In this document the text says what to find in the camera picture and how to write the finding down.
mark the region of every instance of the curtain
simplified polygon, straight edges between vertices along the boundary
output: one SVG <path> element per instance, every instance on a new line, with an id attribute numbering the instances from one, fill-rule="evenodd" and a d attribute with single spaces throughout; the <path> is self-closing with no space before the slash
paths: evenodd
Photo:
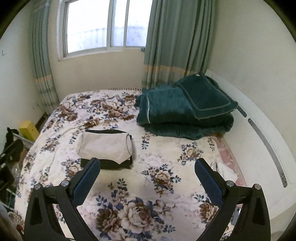
<path id="1" fill-rule="evenodd" d="M 47 114 L 59 104 L 59 98 L 49 64 L 47 25 L 51 0 L 35 1 L 32 25 L 33 64 L 35 82 Z"/>
<path id="2" fill-rule="evenodd" d="M 213 35 L 215 0 L 153 0 L 142 86 L 172 84 L 205 72 Z"/>

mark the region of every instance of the teal blanket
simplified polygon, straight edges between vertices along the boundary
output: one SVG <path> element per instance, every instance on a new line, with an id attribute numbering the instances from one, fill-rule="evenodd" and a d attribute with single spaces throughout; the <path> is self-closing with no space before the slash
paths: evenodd
<path id="1" fill-rule="evenodd" d="M 186 76 L 173 86 L 143 89 L 136 99 L 137 122 L 159 136 L 197 140 L 225 133 L 233 125 L 231 111 L 237 107 L 218 84 L 203 74 Z"/>

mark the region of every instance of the floral blanket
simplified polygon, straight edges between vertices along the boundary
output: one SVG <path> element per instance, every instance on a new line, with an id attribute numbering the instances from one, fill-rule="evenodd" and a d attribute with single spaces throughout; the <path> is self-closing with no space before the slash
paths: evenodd
<path id="1" fill-rule="evenodd" d="M 102 90 L 65 97 L 24 160 L 15 200 L 19 220 L 25 219 L 35 184 L 59 185 L 81 170 L 76 148 L 85 129 L 120 129 L 132 135 L 133 165 L 101 170 L 84 204 L 77 207 L 92 232 L 99 240 L 114 241 L 159 241 L 163 236 L 195 241 L 201 235 L 218 208 L 196 177 L 194 161 L 216 160 L 216 143 L 210 137 L 191 141 L 145 132 L 136 122 L 139 94 Z M 59 206 L 54 209 L 71 238 Z"/>

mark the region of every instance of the silver bolt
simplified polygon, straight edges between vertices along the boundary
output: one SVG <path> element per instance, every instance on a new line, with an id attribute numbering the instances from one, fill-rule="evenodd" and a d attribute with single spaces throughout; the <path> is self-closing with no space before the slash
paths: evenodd
<path id="1" fill-rule="evenodd" d="M 62 185 L 63 187 L 68 186 L 68 184 L 69 184 L 69 181 L 68 181 L 68 180 L 63 180 L 63 181 L 61 182 L 61 185 Z"/>
<path id="2" fill-rule="evenodd" d="M 227 181 L 226 185 L 229 187 L 233 187 L 234 186 L 234 182 L 233 181 Z"/>
<path id="3" fill-rule="evenodd" d="M 41 184 L 40 184 L 40 183 L 38 183 L 38 184 L 36 184 L 36 185 L 34 186 L 34 189 L 36 189 L 36 190 L 38 190 L 39 188 L 41 188 Z"/>
<path id="4" fill-rule="evenodd" d="M 257 190 L 260 190 L 261 189 L 261 186 L 259 184 L 255 184 L 254 187 L 257 189 Z"/>

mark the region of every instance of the yellow box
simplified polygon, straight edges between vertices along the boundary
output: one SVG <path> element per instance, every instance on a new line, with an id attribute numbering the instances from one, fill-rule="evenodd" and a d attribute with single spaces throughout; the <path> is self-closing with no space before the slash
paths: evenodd
<path id="1" fill-rule="evenodd" d="M 30 120 L 25 120 L 20 124 L 20 133 L 30 141 L 35 141 L 39 136 L 35 125 Z"/>

